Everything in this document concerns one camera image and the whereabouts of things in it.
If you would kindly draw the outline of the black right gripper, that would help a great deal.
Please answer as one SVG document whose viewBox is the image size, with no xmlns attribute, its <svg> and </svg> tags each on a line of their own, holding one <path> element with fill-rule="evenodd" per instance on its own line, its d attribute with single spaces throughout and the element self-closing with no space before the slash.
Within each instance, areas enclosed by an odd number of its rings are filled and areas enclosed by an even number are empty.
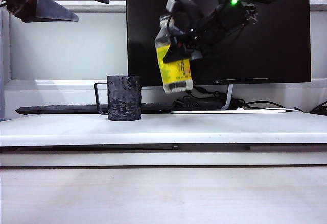
<svg viewBox="0 0 327 224">
<path fill-rule="evenodd" d="M 201 21 L 204 14 L 194 0 L 174 0 L 173 4 L 173 43 L 164 55 L 163 62 L 171 63 L 183 59 L 198 60 L 203 58 L 201 50 L 204 40 Z"/>
</svg>

